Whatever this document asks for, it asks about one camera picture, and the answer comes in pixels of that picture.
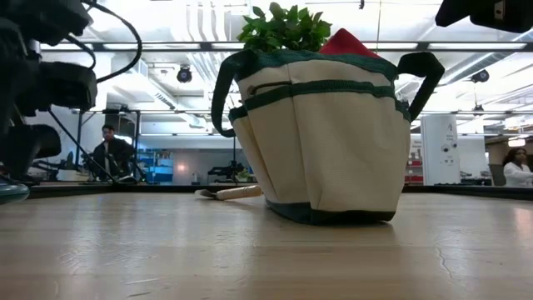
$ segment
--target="gardening tote bag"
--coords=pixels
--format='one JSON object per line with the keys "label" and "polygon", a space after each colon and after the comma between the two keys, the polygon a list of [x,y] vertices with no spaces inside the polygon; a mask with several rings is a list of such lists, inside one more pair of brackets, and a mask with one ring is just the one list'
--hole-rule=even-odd
{"label": "gardening tote bag", "polygon": [[[237,135],[266,202],[299,223],[389,221],[404,184],[410,122],[444,68],[428,52],[396,67],[380,57],[245,50],[221,65],[212,121]],[[395,97],[399,73],[426,79],[412,105]],[[242,106],[222,111],[235,79]]]}

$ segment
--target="red cloth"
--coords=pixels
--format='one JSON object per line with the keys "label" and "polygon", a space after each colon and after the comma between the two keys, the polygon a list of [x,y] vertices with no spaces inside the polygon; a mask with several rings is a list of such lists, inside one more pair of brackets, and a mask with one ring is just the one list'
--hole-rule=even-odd
{"label": "red cloth", "polygon": [[327,41],[326,45],[320,49],[322,54],[359,54],[371,58],[380,58],[379,55],[368,50],[361,41],[349,33],[346,29],[341,28],[338,32]]}

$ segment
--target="wooden tabletop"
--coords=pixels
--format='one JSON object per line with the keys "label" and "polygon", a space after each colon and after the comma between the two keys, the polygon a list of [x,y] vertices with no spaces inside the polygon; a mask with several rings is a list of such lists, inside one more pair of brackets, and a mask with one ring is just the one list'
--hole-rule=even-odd
{"label": "wooden tabletop", "polygon": [[311,227],[261,198],[124,193],[0,207],[2,300],[532,299],[533,202],[406,194]]}

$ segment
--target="green plant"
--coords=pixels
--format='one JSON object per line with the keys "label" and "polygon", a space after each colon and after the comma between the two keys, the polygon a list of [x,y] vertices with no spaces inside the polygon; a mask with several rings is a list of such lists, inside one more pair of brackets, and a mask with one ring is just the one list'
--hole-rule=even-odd
{"label": "green plant", "polygon": [[322,21],[322,12],[310,14],[307,8],[298,6],[286,10],[276,2],[270,3],[272,19],[267,21],[259,7],[253,7],[257,18],[244,17],[247,21],[237,37],[244,48],[272,52],[277,49],[309,50],[317,52],[331,35],[331,24]]}

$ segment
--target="wooden handle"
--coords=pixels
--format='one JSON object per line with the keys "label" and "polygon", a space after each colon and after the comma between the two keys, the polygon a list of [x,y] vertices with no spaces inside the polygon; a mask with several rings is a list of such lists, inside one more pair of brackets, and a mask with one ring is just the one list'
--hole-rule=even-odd
{"label": "wooden handle", "polygon": [[229,199],[238,199],[238,198],[249,198],[261,196],[263,191],[259,186],[250,186],[250,187],[238,187],[231,188],[217,192],[218,200],[229,200]]}

